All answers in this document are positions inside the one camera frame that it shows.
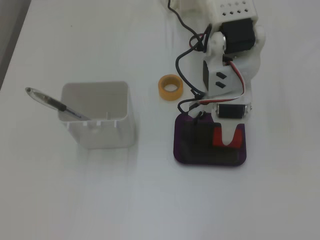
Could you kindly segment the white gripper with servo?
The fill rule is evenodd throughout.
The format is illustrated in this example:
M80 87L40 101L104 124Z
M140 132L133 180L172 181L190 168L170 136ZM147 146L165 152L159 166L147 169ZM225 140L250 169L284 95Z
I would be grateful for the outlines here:
M189 116L196 124L219 124L213 130L214 147L243 147L245 123L251 111L252 103L247 93L203 95L189 100Z

